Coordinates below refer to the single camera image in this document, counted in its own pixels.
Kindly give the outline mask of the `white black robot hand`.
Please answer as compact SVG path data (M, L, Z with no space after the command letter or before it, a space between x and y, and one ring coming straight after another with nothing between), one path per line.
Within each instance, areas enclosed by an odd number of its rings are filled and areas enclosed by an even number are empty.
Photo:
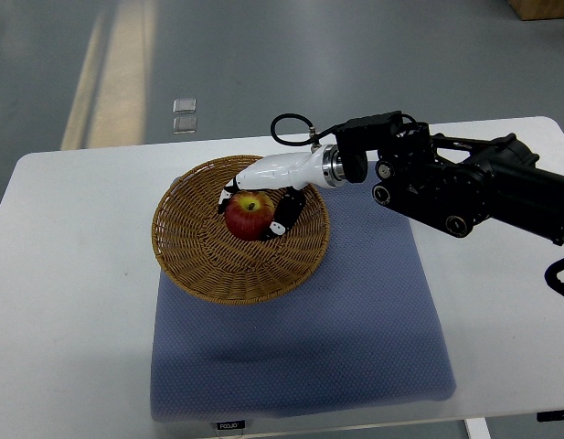
M305 207L302 192L305 187L336 188L345 182L346 174L336 145L321 146L312 153L268 155L240 171L223 187L218 213L223 213L240 191L283 189L285 193L273 220L260 235L262 241L269 241L284 235L297 222Z

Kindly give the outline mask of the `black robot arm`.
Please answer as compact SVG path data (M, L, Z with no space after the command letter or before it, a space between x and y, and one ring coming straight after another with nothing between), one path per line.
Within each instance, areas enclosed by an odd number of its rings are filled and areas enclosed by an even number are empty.
M564 246L564 176L537 168L515 134L490 141L432 134L400 111L332 128L346 180L367 177L378 155L375 201L456 238L489 218Z

